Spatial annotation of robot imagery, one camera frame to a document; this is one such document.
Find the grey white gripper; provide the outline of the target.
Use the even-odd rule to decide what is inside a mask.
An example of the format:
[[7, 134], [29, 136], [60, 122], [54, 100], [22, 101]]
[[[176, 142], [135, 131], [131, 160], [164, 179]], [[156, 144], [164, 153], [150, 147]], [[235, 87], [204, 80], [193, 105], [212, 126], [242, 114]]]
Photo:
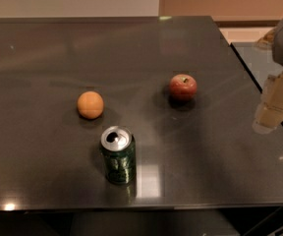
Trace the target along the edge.
[[[275, 28], [272, 57], [283, 66], [283, 18]], [[254, 130], [262, 135], [274, 131], [283, 122], [283, 71], [278, 76], [269, 75], [264, 82], [260, 104], [255, 111]]]

